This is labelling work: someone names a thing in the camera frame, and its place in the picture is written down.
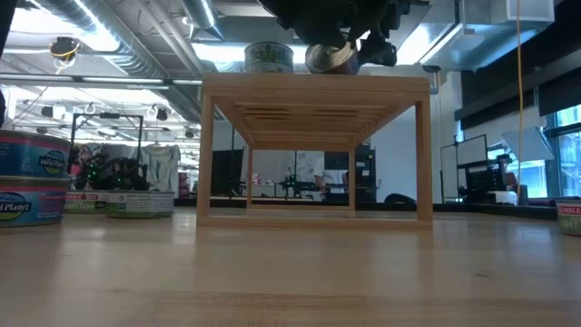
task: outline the can label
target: can label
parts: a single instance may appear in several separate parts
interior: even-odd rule
[[[292,73],[293,52],[285,45],[274,43],[260,43],[249,45],[244,51],[245,66],[253,64],[281,64]]]
[[[59,222],[65,199],[66,190],[0,192],[0,226]]]
[[[48,142],[0,137],[0,175],[64,178],[68,151]]]
[[[118,218],[169,217],[173,193],[110,193],[107,216]]]
[[[107,211],[107,193],[72,192],[66,195],[66,213],[98,214]]]
[[[558,224],[561,233],[581,235],[581,206],[557,204]]]

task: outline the red label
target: red label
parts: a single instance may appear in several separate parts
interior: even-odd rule
[[[67,194],[66,200],[83,200],[84,194]]]
[[[581,207],[560,206],[559,213],[563,214],[581,214]]]

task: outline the green can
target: green can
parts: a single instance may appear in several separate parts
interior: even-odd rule
[[[244,73],[293,73],[294,53],[277,42],[259,42],[244,49]]]
[[[556,208],[561,233],[581,236],[581,201],[557,201]]]
[[[105,214],[107,213],[106,192],[69,191],[66,195],[65,213]]]
[[[107,217],[163,218],[173,215],[174,192],[110,191]]]

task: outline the person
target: person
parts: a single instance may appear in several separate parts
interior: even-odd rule
[[[327,184],[349,184],[347,171],[345,170],[325,170],[325,154],[323,154],[315,164],[313,171],[315,184],[320,188],[321,197],[325,201],[345,201],[347,198],[346,188],[328,187]]]

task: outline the wooden leg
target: wooden leg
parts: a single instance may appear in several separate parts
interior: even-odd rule
[[[349,152],[349,209],[355,211],[355,149]]]
[[[248,183],[246,184],[246,209],[252,208],[252,147],[248,145]]]
[[[202,103],[202,133],[200,140],[200,171],[198,174],[197,222],[208,218],[212,188],[212,139],[214,107],[212,97],[205,95]]]
[[[416,175],[418,220],[431,222],[434,216],[434,203],[432,199],[429,97],[416,102]]]

